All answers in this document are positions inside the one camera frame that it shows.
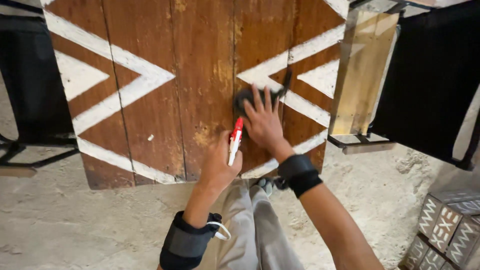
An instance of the left hand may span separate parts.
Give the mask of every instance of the left hand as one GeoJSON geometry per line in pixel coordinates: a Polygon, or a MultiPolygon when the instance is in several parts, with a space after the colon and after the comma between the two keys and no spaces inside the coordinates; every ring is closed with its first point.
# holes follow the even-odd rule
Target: left hand
{"type": "Polygon", "coordinates": [[[202,166],[202,175],[197,185],[220,194],[240,173],[243,155],[240,150],[235,155],[233,165],[228,162],[228,148],[231,131],[223,131],[217,142],[208,147],[202,166]]]}

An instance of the foot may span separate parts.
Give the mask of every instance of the foot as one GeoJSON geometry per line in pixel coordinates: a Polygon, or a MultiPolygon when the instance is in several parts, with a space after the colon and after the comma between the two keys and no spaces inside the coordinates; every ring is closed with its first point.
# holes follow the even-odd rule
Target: foot
{"type": "Polygon", "coordinates": [[[267,193],[267,196],[270,197],[270,195],[273,193],[273,181],[271,178],[261,178],[258,180],[257,185],[259,185],[265,193],[267,193]]]}

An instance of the dusty floor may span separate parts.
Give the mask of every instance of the dusty floor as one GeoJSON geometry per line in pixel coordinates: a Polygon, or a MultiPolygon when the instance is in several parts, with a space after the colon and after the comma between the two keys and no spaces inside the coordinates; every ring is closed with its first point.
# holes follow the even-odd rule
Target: dusty floor
{"type": "MultiPolygon", "coordinates": [[[[457,140],[460,157],[479,104],[480,91],[457,140]]],[[[16,136],[3,84],[0,133],[16,136]]],[[[55,152],[38,147],[20,158],[55,152]]],[[[429,189],[480,187],[479,170],[464,172],[403,146],[345,156],[328,144],[322,178],[387,270],[397,266],[413,239],[429,189]]],[[[44,167],[31,179],[0,177],[0,269],[155,269],[171,219],[185,207],[191,189],[191,184],[176,184],[91,191],[79,155],[44,167]]],[[[334,269],[294,194],[275,191],[271,200],[305,268],[334,269]]],[[[221,200],[212,211],[220,207],[221,200]]],[[[215,240],[202,269],[212,267],[215,240]]]]}

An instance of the white cord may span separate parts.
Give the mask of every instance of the white cord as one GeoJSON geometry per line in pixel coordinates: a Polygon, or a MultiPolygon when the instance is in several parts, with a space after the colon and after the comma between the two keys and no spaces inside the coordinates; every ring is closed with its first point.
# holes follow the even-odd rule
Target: white cord
{"type": "Polygon", "coordinates": [[[230,240],[232,239],[232,235],[230,234],[230,232],[225,228],[225,226],[223,226],[223,224],[219,223],[219,222],[216,222],[216,221],[211,221],[211,222],[207,222],[207,224],[213,224],[213,225],[218,225],[220,226],[227,234],[228,234],[228,238],[226,236],[224,236],[223,234],[219,233],[219,232],[216,232],[215,233],[215,236],[218,238],[218,239],[221,239],[221,240],[230,240]]]}

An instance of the leg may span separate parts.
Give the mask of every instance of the leg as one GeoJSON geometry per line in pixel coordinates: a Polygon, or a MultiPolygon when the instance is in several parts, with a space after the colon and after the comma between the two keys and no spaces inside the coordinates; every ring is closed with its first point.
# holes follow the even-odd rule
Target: leg
{"type": "Polygon", "coordinates": [[[290,247],[265,191],[254,185],[250,188],[250,197],[262,270],[304,269],[290,247]]]}
{"type": "Polygon", "coordinates": [[[248,180],[234,180],[223,205],[222,223],[232,234],[232,239],[220,241],[217,269],[257,269],[259,263],[248,180]]]}

